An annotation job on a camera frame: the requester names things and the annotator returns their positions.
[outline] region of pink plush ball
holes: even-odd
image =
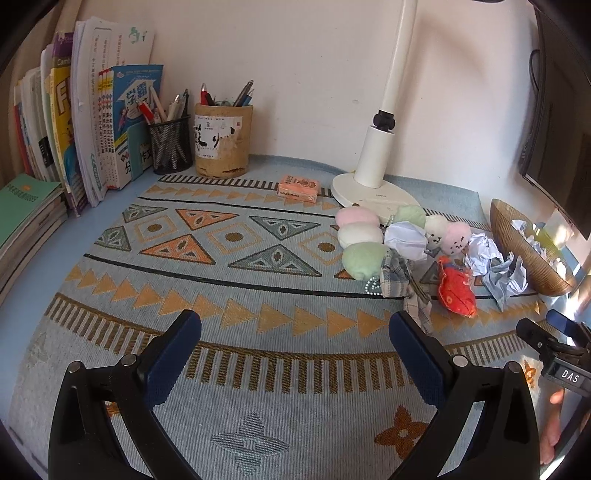
[[[379,226],[379,217],[371,210],[365,207],[345,207],[341,208],[335,215],[336,224],[339,227],[348,223],[363,222]]]

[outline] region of desk lamp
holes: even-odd
[[[502,0],[475,0],[498,3]],[[402,0],[398,33],[382,104],[368,127],[355,173],[343,173],[333,179],[332,192],[343,206],[353,204],[373,210],[382,223],[394,215],[401,205],[418,202],[400,187],[385,181],[384,174],[394,145],[394,111],[404,74],[408,49],[413,37],[418,0]]]

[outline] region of green plush ball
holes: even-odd
[[[371,277],[379,277],[388,250],[386,245],[375,242],[349,245],[343,252],[343,266],[355,280],[368,281]]]
[[[425,210],[419,205],[401,205],[394,215],[393,223],[411,222],[420,228],[425,228]]]

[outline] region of bamboo pen holder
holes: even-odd
[[[252,105],[195,105],[195,168],[205,177],[227,179],[246,172]]]

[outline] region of label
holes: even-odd
[[[195,155],[217,160],[222,138],[237,135],[242,128],[241,116],[195,116]]]

